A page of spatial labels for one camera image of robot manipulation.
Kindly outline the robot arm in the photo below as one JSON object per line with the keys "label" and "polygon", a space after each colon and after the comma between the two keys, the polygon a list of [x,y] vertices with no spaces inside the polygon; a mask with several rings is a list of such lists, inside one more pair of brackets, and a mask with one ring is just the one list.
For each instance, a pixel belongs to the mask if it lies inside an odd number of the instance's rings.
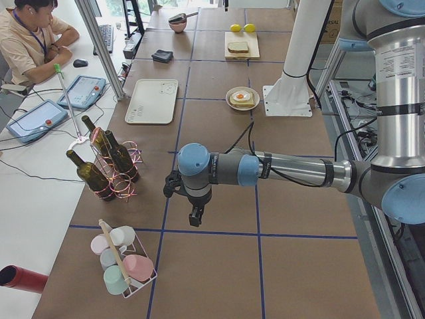
{"label": "robot arm", "polygon": [[369,162],[307,159],[234,148],[212,153],[183,146],[164,194],[192,203],[189,222],[199,226],[214,184],[253,186],[285,179],[333,187],[406,224],[424,222],[424,2],[345,1],[341,44],[365,41],[376,63],[378,153]]}

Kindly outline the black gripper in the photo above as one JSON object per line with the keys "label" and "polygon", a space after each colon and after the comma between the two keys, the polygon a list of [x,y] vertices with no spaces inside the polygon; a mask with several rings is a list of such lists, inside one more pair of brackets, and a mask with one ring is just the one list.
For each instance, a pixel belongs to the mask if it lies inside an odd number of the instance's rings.
{"label": "black gripper", "polygon": [[202,189],[185,188],[187,198],[192,204],[193,209],[189,213],[189,224],[193,227],[199,227],[202,224],[202,216],[204,213],[204,206],[212,198],[212,187],[210,185]]}

